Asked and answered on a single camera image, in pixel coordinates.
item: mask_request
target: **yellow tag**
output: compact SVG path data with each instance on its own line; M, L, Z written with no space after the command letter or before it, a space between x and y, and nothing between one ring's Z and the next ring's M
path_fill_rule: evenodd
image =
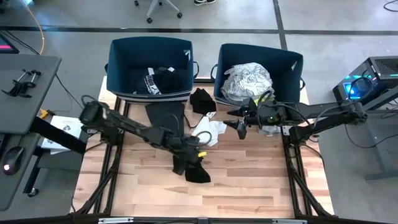
M199 152L198 157L207 156L207 152Z

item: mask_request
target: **shoe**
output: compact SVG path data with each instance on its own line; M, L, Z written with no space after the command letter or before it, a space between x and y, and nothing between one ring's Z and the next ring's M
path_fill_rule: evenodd
M194 4L196 6L201 6L203 4L213 4L214 2L216 2L217 0L194 0Z

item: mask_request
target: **office chair wheel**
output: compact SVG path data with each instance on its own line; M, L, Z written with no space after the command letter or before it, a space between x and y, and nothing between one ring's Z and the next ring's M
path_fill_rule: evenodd
M38 189L32 189L32 191L27 194L28 197L35 197L40 191Z

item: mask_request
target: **gray desk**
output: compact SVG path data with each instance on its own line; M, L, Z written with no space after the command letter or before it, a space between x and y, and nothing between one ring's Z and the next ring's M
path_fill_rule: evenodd
M17 146L21 138L23 139L19 145L25 148L25 153L22 156L21 168L14 175L6 175L2 170L0 170L1 211L7 210L10 207L12 199L14 198L22 177L24 176L25 170L29 164L30 158L36 149L40 135L36 133L26 134L24 137L20 135L12 135L8 140L8 144L4 150L4 153L2 154L2 158L0 160L1 164L5 153L10 150L10 148Z
M31 98L12 97L0 92L0 133L25 134L29 131L60 63L58 57L0 54L0 90L9 91L14 86L12 80L23 74L22 69L42 72L34 81L36 87L27 91Z

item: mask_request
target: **white patterned garment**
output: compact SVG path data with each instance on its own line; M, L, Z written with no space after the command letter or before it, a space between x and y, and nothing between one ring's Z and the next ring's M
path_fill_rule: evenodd
M221 92L234 104L241 104L248 97L255 100L267 90L270 90L274 96L269 72L258 63L234 65L224 72L224 75L229 77L221 87Z

